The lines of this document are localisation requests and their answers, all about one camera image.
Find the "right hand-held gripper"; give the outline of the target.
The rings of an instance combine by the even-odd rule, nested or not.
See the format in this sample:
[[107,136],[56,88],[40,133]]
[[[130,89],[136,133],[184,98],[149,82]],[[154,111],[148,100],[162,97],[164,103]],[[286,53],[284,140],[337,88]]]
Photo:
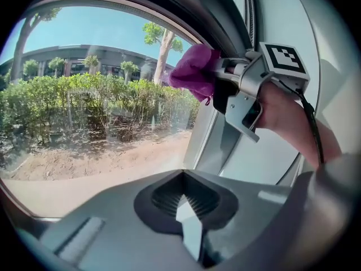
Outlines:
[[308,87],[310,76],[292,46],[261,42],[259,52],[248,54],[247,58],[217,60],[213,107],[225,115],[228,124],[258,142],[255,127],[263,111],[259,101],[262,85],[272,82],[299,100]]

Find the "small clear window glass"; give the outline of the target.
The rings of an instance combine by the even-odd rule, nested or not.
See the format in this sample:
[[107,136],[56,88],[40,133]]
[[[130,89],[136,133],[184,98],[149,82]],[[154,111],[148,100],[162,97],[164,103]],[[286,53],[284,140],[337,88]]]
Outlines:
[[[0,54],[0,90],[19,81],[41,77],[36,75],[38,63],[29,60],[24,64],[20,62],[18,78],[8,81],[25,18],[57,7],[62,8],[57,17],[40,22],[29,35],[23,54],[54,46],[98,45],[157,60],[159,44],[146,45],[142,31],[143,25],[151,21],[172,31],[183,42],[182,53],[170,50],[162,85],[158,85],[169,86],[168,74],[184,52],[199,42],[189,30],[164,15],[130,6],[68,2],[63,6],[37,7],[20,18],[5,42]],[[49,68],[57,72],[65,63],[64,59],[56,57],[49,62]],[[95,72],[98,65],[95,55],[86,57],[83,63],[90,68],[88,74],[100,73]],[[125,82],[131,82],[131,75],[138,67],[124,61],[121,69],[125,71]],[[31,216],[62,217],[109,186],[182,167],[193,129],[194,126],[174,133],[161,131],[132,142],[115,138],[66,140],[58,137],[47,146],[21,143],[19,148],[0,147],[0,183],[12,201]]]

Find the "purple cloth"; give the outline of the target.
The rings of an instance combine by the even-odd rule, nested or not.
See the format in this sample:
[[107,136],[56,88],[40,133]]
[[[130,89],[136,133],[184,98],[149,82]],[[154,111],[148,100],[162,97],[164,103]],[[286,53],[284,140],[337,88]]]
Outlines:
[[214,93],[214,76],[210,70],[220,58],[221,52],[204,44],[191,46],[168,76],[168,84],[176,89],[184,88],[199,101],[209,105]]

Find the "person's right hand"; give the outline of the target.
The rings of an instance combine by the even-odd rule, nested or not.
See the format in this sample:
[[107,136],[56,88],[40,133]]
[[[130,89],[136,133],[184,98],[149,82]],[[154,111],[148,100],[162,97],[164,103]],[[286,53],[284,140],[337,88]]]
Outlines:
[[262,85],[259,92],[259,101],[263,107],[261,117],[256,127],[269,130],[278,130],[286,124],[287,117],[298,108],[292,97],[272,82]]

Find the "grey shirt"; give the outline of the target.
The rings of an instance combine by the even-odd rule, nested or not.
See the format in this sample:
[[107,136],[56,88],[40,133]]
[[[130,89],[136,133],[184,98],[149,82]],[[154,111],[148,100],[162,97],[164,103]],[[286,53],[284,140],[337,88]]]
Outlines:
[[323,164],[315,174],[324,183],[349,189],[361,187],[361,154],[342,154]]

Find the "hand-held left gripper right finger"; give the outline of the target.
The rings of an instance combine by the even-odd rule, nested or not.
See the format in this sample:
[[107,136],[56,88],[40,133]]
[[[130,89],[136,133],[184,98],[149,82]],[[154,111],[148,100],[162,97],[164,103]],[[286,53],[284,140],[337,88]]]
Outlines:
[[286,187],[184,171],[184,266],[281,266]]

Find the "dark trunk tree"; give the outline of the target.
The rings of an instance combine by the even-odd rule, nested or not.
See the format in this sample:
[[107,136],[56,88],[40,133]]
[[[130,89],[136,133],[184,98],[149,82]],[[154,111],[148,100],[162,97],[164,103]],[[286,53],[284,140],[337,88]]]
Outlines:
[[51,8],[47,10],[41,10],[35,14],[31,14],[25,18],[25,22],[21,27],[19,39],[15,46],[14,57],[12,60],[12,67],[10,72],[10,78],[8,81],[15,80],[18,78],[20,73],[20,62],[23,55],[23,50],[26,41],[35,27],[42,21],[48,22],[55,19],[58,13],[61,11],[61,7]]

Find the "green hedge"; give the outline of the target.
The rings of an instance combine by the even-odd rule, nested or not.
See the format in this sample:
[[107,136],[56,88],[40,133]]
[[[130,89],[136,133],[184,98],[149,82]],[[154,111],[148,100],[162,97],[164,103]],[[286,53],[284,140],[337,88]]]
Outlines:
[[0,90],[0,147],[58,137],[137,141],[193,128],[200,104],[186,89],[85,73],[34,77]]

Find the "person's right forearm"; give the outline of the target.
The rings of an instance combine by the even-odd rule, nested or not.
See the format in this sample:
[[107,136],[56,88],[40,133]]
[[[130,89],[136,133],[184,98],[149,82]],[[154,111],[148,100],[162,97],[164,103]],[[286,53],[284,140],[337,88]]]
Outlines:
[[342,154],[333,132],[319,121],[316,121],[316,126],[319,131],[323,156],[319,155],[304,108],[288,97],[281,100],[278,126],[275,132],[300,152],[315,169]]

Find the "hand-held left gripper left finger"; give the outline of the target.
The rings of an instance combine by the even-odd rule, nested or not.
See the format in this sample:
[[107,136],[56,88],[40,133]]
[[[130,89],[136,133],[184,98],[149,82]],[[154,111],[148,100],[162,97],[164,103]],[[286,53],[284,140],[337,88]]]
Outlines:
[[189,203],[176,203],[170,219],[184,238],[155,232],[134,208],[138,192],[178,173],[154,174],[101,191],[49,227],[41,243],[62,270],[197,271],[197,218]]

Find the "grey building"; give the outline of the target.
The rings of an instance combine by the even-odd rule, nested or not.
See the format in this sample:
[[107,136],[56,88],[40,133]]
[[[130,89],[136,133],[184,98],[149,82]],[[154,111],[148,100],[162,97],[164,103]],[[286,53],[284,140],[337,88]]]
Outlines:
[[[125,77],[125,71],[121,69],[121,63],[124,61],[132,62],[138,67],[138,70],[131,75],[132,81],[139,79],[152,81],[157,66],[157,60],[149,56],[115,47],[98,45],[46,47],[23,54],[21,64],[29,60],[35,60],[38,63],[37,76],[73,76],[90,71],[90,68],[83,63],[84,59],[90,55],[95,55],[98,59],[95,72],[100,72],[103,75],[112,74]],[[49,62],[56,57],[66,61],[65,65],[57,72],[49,68]]]

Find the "tall pale tree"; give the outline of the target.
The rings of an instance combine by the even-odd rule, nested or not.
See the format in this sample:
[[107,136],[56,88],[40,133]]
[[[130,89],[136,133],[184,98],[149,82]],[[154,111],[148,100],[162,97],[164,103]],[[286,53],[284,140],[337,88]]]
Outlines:
[[183,52],[183,42],[172,31],[154,23],[147,22],[143,25],[142,31],[145,33],[144,43],[146,45],[159,44],[159,57],[153,81],[156,85],[162,85],[162,76],[165,71],[166,61],[170,50],[175,52]]

